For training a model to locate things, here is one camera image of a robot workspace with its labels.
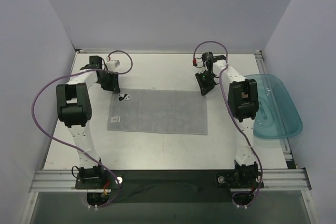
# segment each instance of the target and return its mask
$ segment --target white wall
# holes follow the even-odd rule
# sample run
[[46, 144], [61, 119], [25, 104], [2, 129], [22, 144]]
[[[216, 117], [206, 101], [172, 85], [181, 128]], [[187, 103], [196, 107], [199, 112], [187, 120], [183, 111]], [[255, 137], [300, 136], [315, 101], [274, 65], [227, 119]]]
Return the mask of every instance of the white wall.
[[230, 52], [254, 52], [264, 49], [290, 0], [50, 2], [76, 48], [193, 51], [214, 39]]
[[292, 0], [265, 49], [303, 122], [290, 140], [306, 167], [321, 223], [336, 223], [336, 0]]
[[[75, 52], [48, 0], [0, 0], [0, 6], [0, 222], [12, 224], [49, 144], [33, 124], [30, 105], [47, 80], [69, 72]], [[50, 131], [55, 102], [50, 89], [38, 103]]]

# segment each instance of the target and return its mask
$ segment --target teal plastic tray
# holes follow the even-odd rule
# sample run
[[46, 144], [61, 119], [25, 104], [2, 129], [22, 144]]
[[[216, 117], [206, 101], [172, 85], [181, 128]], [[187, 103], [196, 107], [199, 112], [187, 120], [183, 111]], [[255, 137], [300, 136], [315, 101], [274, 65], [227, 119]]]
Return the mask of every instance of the teal plastic tray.
[[254, 122], [254, 135], [267, 139], [296, 136], [302, 121], [283, 83], [271, 74], [246, 76], [258, 85], [259, 111]]

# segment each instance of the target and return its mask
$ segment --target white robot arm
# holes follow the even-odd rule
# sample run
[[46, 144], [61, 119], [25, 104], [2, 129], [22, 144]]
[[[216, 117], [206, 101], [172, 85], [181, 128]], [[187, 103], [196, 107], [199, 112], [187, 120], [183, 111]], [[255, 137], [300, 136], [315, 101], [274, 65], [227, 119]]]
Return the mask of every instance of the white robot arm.
[[[119, 66], [118, 60], [106, 63], [106, 67], [110, 71], [115, 71], [117, 66]], [[87, 69], [102, 69], [102, 59], [98, 56], [90, 56], [90, 63], [80, 72], [85, 72]], [[90, 132], [92, 109], [88, 90], [95, 83], [100, 83], [105, 90], [120, 92], [117, 74], [86, 72], [66, 84], [57, 85], [57, 112], [58, 118], [68, 127], [75, 145], [95, 160], [100, 160]], [[89, 159], [83, 152], [78, 151], [78, 155], [79, 167], [83, 168], [82, 170], [97, 166], [97, 163]]]
[[[219, 73], [226, 67], [225, 61], [221, 60], [216, 63], [214, 63], [213, 72], [215, 75], [219, 76]], [[228, 66], [227, 69], [222, 74], [222, 83], [225, 90], [225, 93], [227, 95], [226, 100], [228, 100], [228, 94], [229, 94], [229, 86], [230, 83], [233, 82], [244, 82], [246, 78], [242, 75], [240, 75], [232, 66]], [[236, 123], [239, 125], [240, 129], [244, 131], [246, 136], [248, 137], [251, 146], [253, 146], [253, 124], [254, 119], [252, 118], [245, 118], [242, 122], [239, 121], [239, 119], [235, 118]], [[236, 129], [236, 142], [237, 142], [237, 153], [235, 157], [235, 161], [238, 163], [238, 165], [253, 165], [256, 161], [256, 158], [254, 154], [252, 153], [252, 150], [248, 143], [246, 142], [246, 139], [243, 137], [243, 135]]]
[[239, 166], [254, 165], [256, 158], [251, 147], [254, 138], [254, 119], [259, 109], [257, 84], [255, 80], [247, 80], [232, 66], [227, 65], [225, 56], [215, 57], [211, 52], [206, 52], [202, 54], [201, 59], [202, 61], [195, 61], [194, 66], [200, 69], [195, 76], [202, 95], [207, 94], [218, 84], [214, 79], [219, 78], [219, 73], [226, 68], [221, 80], [226, 94], [224, 99], [228, 101], [234, 120], [246, 134], [251, 144], [249, 146], [244, 136], [236, 129], [237, 153], [235, 161]]

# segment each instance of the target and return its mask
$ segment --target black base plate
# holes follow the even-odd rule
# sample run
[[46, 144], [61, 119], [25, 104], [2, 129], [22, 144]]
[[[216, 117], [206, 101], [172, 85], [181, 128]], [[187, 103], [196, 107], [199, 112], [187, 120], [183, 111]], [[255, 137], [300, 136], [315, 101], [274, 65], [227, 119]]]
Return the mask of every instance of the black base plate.
[[[114, 170], [123, 177], [122, 190], [115, 202], [230, 202], [232, 199], [226, 186], [218, 183], [224, 176], [230, 188], [251, 189], [249, 183], [235, 181], [235, 170]], [[76, 182], [76, 189], [97, 189], [98, 185]], [[118, 186], [111, 183], [110, 197]]]
[[[114, 172], [114, 173], [117, 177], [123, 178], [122, 172]], [[118, 184], [115, 182], [115, 179], [111, 178], [110, 173], [108, 173], [106, 170], [104, 170], [104, 177], [107, 179], [103, 180], [98, 177], [87, 179], [78, 178], [76, 180], [75, 189], [85, 189], [85, 190], [103, 189], [104, 185], [108, 182], [108, 179], [111, 180], [110, 187], [108, 187], [108, 189], [119, 189]]]

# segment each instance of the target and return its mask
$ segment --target white table surface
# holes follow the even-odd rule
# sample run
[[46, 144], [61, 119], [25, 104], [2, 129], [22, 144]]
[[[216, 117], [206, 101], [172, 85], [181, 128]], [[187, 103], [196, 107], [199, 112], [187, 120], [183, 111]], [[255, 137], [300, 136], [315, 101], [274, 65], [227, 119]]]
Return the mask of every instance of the white table surface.
[[[89, 63], [90, 55], [78, 54], [72, 73]], [[190, 54], [131, 54], [134, 67], [119, 76], [120, 88], [199, 91]], [[115, 54], [128, 69], [126, 56]], [[229, 55], [229, 63], [241, 74], [259, 73], [254, 55]], [[97, 153], [110, 169], [232, 169], [236, 154], [235, 127], [230, 120], [219, 86], [206, 95], [208, 135], [157, 134], [107, 131], [111, 92], [99, 84], [90, 90], [91, 134]], [[54, 136], [74, 144], [60, 121]], [[287, 168], [279, 140], [254, 138], [263, 168]], [[44, 169], [71, 169], [79, 164], [77, 151], [52, 141]]]

